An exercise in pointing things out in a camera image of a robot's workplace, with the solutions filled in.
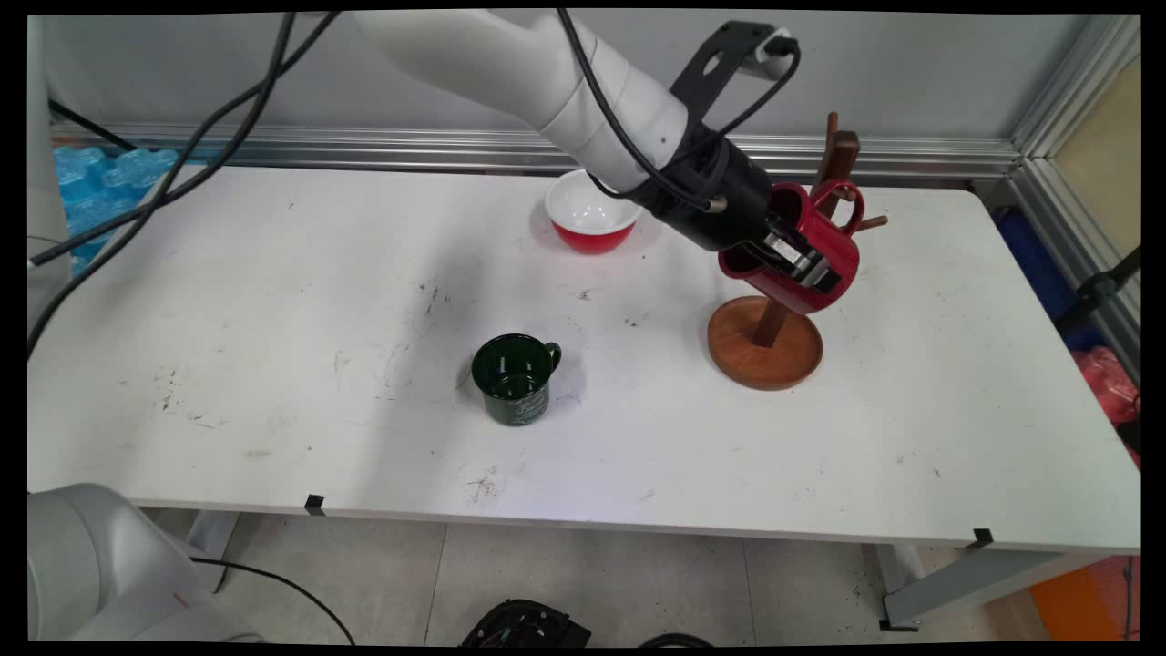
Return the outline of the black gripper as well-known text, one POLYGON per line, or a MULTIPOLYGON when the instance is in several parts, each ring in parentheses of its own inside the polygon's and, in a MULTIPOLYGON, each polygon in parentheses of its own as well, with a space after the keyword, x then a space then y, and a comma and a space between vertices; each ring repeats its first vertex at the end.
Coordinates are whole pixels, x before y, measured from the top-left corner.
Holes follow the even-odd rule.
POLYGON ((740 244, 742 278, 780 280, 801 295, 844 294, 844 230, 827 217, 770 217, 770 176, 728 137, 674 158, 662 176, 704 204, 676 198, 654 179, 628 200, 701 249, 740 244))

